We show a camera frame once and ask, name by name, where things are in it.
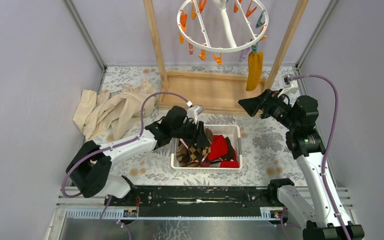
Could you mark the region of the red sock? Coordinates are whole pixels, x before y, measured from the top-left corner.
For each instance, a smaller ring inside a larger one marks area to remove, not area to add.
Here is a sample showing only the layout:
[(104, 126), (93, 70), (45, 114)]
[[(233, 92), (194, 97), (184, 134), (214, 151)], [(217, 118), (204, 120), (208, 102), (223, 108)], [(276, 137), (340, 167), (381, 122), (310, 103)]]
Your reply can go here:
[(210, 145), (210, 153), (207, 158), (210, 162), (220, 159), (229, 152), (230, 144), (223, 135), (215, 135)]
[(240, 167), (240, 164), (237, 160), (223, 160), (220, 162), (220, 168), (232, 168), (232, 169), (238, 169)]

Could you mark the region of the mustard yellow sock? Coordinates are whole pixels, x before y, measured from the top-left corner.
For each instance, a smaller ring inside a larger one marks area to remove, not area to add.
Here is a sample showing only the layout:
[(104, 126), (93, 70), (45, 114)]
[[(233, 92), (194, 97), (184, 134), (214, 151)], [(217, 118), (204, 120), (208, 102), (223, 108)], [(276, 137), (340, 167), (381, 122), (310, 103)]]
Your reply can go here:
[(263, 71), (263, 52), (250, 52), (248, 55), (248, 76), (246, 83), (246, 91), (253, 91), (260, 83)]

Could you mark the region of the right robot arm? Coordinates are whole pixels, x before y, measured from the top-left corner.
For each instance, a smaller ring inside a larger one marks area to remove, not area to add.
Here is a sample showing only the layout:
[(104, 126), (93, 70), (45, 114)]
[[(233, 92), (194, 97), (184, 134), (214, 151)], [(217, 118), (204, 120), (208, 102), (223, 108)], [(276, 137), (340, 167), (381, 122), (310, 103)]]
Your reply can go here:
[(266, 89), (257, 97), (238, 101), (249, 116), (262, 111), (261, 119), (272, 117), (287, 128), (286, 145), (304, 175), (312, 204), (286, 178), (270, 181), (267, 201), (284, 205), (300, 225), (304, 240), (362, 240), (364, 229), (352, 222), (339, 198), (327, 165), (327, 150), (315, 128), (318, 101), (308, 95), (299, 96), (294, 104), (289, 100), (281, 90)]

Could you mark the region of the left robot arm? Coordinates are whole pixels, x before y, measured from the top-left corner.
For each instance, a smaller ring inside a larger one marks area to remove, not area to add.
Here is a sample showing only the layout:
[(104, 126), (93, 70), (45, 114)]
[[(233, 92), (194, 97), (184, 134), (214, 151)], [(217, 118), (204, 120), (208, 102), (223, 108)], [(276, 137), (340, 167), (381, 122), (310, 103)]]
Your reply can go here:
[(84, 198), (104, 194), (128, 206), (135, 200), (134, 186), (126, 177), (113, 175), (112, 166), (164, 147), (173, 139), (182, 139), (195, 147), (208, 147), (210, 141), (204, 123), (198, 120), (203, 111), (201, 105), (188, 109), (174, 106), (166, 116), (145, 126), (137, 135), (108, 144), (87, 141), (66, 168), (64, 180), (71, 180)]

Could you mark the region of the white plastic basket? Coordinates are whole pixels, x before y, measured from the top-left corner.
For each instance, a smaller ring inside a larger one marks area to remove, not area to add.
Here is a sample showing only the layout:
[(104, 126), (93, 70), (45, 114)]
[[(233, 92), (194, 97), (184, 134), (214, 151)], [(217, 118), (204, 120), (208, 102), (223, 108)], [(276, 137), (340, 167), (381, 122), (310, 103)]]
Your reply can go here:
[(206, 125), (205, 135), (210, 141), (210, 146), (215, 135), (228, 137), (234, 147), (236, 160), (240, 164), (239, 168), (221, 168), (220, 162), (223, 157), (214, 161), (208, 160), (211, 152), (209, 147), (197, 147), (181, 138), (173, 140), (170, 165), (173, 169), (183, 172), (204, 172), (204, 173), (232, 173), (243, 168), (243, 156), (241, 146), (240, 127), (237, 125)]

